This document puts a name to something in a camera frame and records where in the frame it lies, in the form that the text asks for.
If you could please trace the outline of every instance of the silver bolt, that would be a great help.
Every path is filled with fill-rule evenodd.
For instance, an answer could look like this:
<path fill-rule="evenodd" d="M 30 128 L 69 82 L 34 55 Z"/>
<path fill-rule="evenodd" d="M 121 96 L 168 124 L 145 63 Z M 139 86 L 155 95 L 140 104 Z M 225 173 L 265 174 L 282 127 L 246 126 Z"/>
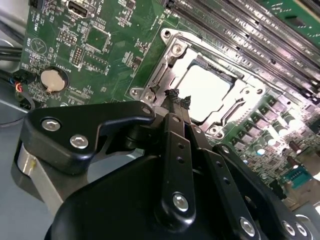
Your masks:
<path fill-rule="evenodd" d="M 50 132 L 55 132 L 61 128 L 60 123 L 54 119 L 46 119 L 41 123 L 42 127 Z"/>
<path fill-rule="evenodd" d="M 151 111 L 146 107 L 143 107 L 142 111 L 144 111 L 146 114 L 150 114 L 151 113 Z"/>
<path fill-rule="evenodd" d="M 177 123 L 179 123 L 179 122 L 180 122 L 180 119 L 179 119 L 179 118 L 177 118 L 176 116 L 173 116 L 172 118 L 173 118 L 173 120 L 175 120 Z"/>
<path fill-rule="evenodd" d="M 187 199 L 179 193 L 173 195 L 173 204 L 181 212 L 186 212 L 189 208 Z"/>
<path fill-rule="evenodd" d="M 200 129 L 200 127 L 198 127 L 198 126 L 195 126 L 195 127 L 194 127 L 194 130 L 195 130 L 198 134 L 201 133 L 201 129 Z"/>
<path fill-rule="evenodd" d="M 172 47 L 172 54 L 174 55 L 174 56 L 176 56 L 176 57 L 179 57 L 179 56 L 181 56 L 182 55 L 182 46 L 180 45 L 180 44 L 175 44 L 175 45 L 173 45 L 173 47 Z"/>
<path fill-rule="evenodd" d="M 244 217 L 240 218 L 240 225 L 242 229 L 246 232 L 246 234 L 248 234 L 250 237 L 253 237 L 254 235 L 256 235 L 256 230 L 254 226 L 251 224 L 251 222 L 249 222 Z"/>
<path fill-rule="evenodd" d="M 294 230 L 294 228 L 289 224 L 287 223 L 286 221 L 282 221 L 282 225 L 284 227 L 284 229 L 292 236 L 295 236 L 296 235 L 296 232 Z"/>
<path fill-rule="evenodd" d="M 303 235 L 303 236 L 307 236 L 307 231 L 305 230 L 305 228 L 303 226 L 301 226 L 299 223 L 295 223 L 296 227 L 298 228 L 298 231 Z"/>
<path fill-rule="evenodd" d="M 138 91 L 137 90 L 132 90 L 132 95 L 133 96 L 137 96 L 138 95 Z"/>
<path fill-rule="evenodd" d="M 225 151 L 227 154 L 230 153 L 229 149 L 226 146 L 222 146 L 221 147 L 223 151 Z"/>
<path fill-rule="evenodd" d="M 80 134 L 72 136 L 70 138 L 70 143 L 76 149 L 85 149 L 89 145 L 88 139 Z"/>
<path fill-rule="evenodd" d="M 152 99 L 154 99 L 154 97 L 153 97 L 152 95 L 150 95 L 150 94 L 147 94 L 147 95 L 145 96 L 145 98 L 146 98 L 147 100 L 149 100 L 149 101 L 151 101 Z"/>

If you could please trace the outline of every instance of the cpu socket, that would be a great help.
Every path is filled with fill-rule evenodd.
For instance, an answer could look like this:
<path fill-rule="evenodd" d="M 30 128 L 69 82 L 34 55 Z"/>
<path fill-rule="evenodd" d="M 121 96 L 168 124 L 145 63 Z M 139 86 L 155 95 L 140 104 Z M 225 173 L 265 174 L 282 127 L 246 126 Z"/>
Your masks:
<path fill-rule="evenodd" d="M 130 95 L 157 107 L 166 90 L 179 89 L 180 98 L 191 96 L 191 121 L 214 139 L 223 139 L 227 123 L 241 121 L 262 98 L 264 84 L 236 65 L 211 57 L 212 52 L 223 53 L 190 32 L 164 28 L 160 34 L 166 51 L 145 88 L 133 87 Z"/>

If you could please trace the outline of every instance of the chip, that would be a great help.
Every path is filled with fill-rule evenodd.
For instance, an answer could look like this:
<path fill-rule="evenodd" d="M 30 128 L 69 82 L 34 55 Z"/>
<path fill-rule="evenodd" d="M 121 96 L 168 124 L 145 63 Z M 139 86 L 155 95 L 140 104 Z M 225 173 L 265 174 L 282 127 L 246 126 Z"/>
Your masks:
<path fill-rule="evenodd" d="M 298 28 L 302 28 L 302 27 L 306 26 L 306 24 L 297 16 L 287 16 L 287 17 L 285 17 L 285 19 L 288 20 L 290 24 L 292 24 Z"/>

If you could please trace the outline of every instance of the motherboard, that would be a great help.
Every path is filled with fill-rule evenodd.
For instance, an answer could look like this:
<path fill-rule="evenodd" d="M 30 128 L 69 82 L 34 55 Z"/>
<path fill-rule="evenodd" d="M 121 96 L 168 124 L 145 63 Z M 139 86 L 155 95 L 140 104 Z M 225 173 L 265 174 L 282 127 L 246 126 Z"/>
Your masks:
<path fill-rule="evenodd" d="M 35 75 L 23 89 L 43 107 L 136 100 L 157 108 L 179 89 L 209 141 L 232 147 L 271 188 L 286 194 L 316 175 L 301 156 L 320 143 L 317 3 L 30 3 L 20 68 Z"/>

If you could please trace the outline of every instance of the screw hole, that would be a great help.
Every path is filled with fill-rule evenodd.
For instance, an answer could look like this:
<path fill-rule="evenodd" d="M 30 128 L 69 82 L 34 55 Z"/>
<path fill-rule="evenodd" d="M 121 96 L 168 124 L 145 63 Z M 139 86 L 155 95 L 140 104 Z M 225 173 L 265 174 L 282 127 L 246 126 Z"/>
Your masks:
<path fill-rule="evenodd" d="M 228 184 L 228 185 L 230 185 L 231 183 L 230 183 L 230 181 L 229 181 L 229 179 L 228 178 L 226 178 L 226 177 L 224 177 L 223 178 L 223 181 L 226 183 L 226 184 Z"/>
<path fill-rule="evenodd" d="M 169 38 L 171 36 L 171 33 L 167 30 L 164 32 L 164 37 Z"/>
<path fill-rule="evenodd" d="M 215 162 L 220 168 L 222 168 L 223 166 L 222 166 L 222 164 L 221 164 L 221 162 L 219 162 L 219 161 L 216 161 Z"/>
<path fill-rule="evenodd" d="M 179 147 L 180 149 L 184 149 L 184 148 L 185 148 L 185 146 L 182 145 L 181 143 L 178 143 L 178 147 Z"/>
<path fill-rule="evenodd" d="M 182 157 L 179 157 L 179 156 L 178 156 L 176 159 L 178 160 L 178 162 L 179 162 L 180 164 L 184 164 L 184 163 L 185 163 L 185 160 L 183 160 Z"/>

